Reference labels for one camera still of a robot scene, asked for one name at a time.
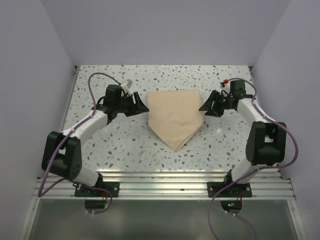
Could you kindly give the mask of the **beige cloth mat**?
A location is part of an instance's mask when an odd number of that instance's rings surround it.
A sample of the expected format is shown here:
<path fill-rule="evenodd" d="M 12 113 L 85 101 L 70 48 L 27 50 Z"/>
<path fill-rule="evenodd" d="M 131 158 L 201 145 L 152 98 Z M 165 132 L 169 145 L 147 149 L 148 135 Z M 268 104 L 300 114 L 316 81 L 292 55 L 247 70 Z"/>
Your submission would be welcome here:
<path fill-rule="evenodd" d="M 199 89 L 147 93 L 148 126 L 173 151 L 178 151 L 204 123 Z"/>

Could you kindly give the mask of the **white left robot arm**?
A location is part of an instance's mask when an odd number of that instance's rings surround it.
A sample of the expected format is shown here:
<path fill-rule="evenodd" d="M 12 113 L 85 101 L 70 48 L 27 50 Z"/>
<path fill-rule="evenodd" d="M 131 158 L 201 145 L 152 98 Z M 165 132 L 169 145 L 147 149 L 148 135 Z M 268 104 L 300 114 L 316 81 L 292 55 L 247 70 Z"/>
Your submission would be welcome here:
<path fill-rule="evenodd" d="M 119 114 L 131 117 L 149 112 L 138 92 L 125 85 L 111 84 L 105 95 L 93 102 L 91 111 L 78 123 L 62 132 L 48 134 L 41 168 L 44 170 L 41 187 L 49 174 L 86 186 L 92 196 L 103 193 L 102 175 L 83 166 L 82 146 L 97 131 L 109 125 Z"/>

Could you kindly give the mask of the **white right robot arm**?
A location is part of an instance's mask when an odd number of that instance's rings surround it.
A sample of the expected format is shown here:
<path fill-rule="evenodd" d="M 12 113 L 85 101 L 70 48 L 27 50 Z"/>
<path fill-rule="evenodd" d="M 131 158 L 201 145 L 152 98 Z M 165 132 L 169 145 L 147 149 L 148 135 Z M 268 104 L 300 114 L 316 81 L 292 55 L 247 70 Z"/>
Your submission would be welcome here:
<path fill-rule="evenodd" d="M 257 94 L 248 94 L 242 78 L 226 79 L 220 83 L 221 91 L 213 90 L 199 108 L 206 116 L 220 118 L 225 110 L 235 110 L 250 126 L 245 146 L 245 158 L 224 177 L 223 192 L 235 196 L 241 185 L 248 184 L 251 178 L 264 167 L 273 167 L 285 157 L 286 136 L 283 122 L 276 122 L 257 105 Z"/>

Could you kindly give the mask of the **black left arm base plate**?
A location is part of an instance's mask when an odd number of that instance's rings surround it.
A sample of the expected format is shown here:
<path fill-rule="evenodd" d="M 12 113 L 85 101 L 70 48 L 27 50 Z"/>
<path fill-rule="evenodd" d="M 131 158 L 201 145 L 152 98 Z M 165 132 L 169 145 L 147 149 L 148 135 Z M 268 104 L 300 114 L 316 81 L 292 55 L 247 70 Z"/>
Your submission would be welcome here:
<path fill-rule="evenodd" d="M 72 186 L 75 187 L 74 196 L 81 198 L 117 198 L 120 191 L 120 183 L 117 181 L 101 181 L 95 186 L 84 186 L 80 183 L 73 183 Z"/>

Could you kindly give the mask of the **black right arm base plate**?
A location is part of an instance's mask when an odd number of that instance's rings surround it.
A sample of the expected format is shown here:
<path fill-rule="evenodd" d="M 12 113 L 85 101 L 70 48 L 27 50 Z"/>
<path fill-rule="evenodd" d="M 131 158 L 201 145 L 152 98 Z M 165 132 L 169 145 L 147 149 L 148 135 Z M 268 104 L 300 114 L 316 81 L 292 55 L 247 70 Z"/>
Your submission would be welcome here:
<path fill-rule="evenodd" d="M 209 198 L 213 198 L 214 195 L 222 189 L 225 184 L 223 182 L 207 182 L 207 193 Z M 253 196 L 251 185 L 245 184 L 234 184 L 227 189 L 223 190 L 217 197 L 218 198 L 251 198 Z"/>

